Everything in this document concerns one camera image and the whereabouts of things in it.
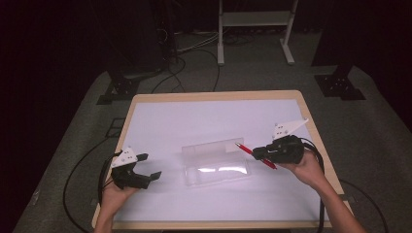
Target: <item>hand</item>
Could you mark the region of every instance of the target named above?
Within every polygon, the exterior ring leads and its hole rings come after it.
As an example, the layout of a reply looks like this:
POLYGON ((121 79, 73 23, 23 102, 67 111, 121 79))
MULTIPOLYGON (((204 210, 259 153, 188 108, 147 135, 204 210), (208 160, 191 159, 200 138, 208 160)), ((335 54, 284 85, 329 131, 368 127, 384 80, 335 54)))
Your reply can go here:
POLYGON ((120 189, 110 178, 106 181, 106 186, 103 188, 103 200, 100 213, 103 211, 114 215, 124 202, 137 190, 139 190, 139 188, 128 186, 120 189))
POLYGON ((283 163, 279 165, 291 170, 301 182, 314 189, 317 189, 321 183, 327 182, 315 154, 310 150, 305 150, 299 164, 283 163))
POLYGON ((99 217, 97 218, 95 233, 112 232, 113 217, 123 206, 124 202, 133 195, 139 188, 128 187, 120 189, 110 178, 106 181, 103 188, 103 200, 100 207, 99 217))

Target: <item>pen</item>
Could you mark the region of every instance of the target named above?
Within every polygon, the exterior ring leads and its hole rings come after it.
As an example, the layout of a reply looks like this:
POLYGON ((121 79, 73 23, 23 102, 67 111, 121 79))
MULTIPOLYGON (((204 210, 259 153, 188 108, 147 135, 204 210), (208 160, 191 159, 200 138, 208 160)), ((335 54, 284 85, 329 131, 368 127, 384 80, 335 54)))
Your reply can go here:
MULTIPOLYGON (((236 146, 239 147, 242 151, 252 155, 252 151, 250 149, 248 149, 247 147, 241 145, 240 143, 236 143, 236 146)), ((260 160, 262 163, 266 164, 268 167, 270 167, 271 169, 277 169, 276 165, 272 162, 270 162, 269 160, 263 158, 260 160)))

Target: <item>black curtain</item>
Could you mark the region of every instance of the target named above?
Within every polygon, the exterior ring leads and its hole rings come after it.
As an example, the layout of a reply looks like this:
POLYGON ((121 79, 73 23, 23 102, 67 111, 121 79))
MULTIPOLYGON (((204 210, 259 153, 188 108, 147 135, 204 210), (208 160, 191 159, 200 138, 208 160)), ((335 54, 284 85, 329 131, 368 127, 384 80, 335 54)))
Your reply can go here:
POLYGON ((411 4, 407 1, 334 0, 314 66, 350 59, 377 84, 412 129, 411 4))

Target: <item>white paper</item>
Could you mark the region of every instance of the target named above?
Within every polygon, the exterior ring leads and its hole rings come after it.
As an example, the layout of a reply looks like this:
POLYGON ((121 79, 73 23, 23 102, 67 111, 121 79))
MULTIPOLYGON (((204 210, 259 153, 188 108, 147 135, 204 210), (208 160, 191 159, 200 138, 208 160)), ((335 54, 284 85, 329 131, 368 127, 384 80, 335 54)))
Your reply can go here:
MULTIPOLYGON (((303 119, 295 100, 239 100, 137 104, 123 143, 148 153, 135 173, 161 171, 133 195, 121 221, 317 220, 320 198, 290 171, 273 170, 244 153, 251 176, 199 187, 185 185, 182 147, 243 138, 254 149, 271 143, 276 123, 303 119)), ((294 135, 311 140, 306 126, 294 135)))

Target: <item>clear plastic box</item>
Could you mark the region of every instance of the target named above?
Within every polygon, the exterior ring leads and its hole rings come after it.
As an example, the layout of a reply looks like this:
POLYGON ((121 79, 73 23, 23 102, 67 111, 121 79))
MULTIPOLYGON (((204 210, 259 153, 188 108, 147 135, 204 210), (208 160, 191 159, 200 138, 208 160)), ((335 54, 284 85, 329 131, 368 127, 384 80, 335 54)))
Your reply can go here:
POLYGON ((250 176, 245 152, 235 143, 243 138, 182 148, 186 185, 218 183, 250 176))

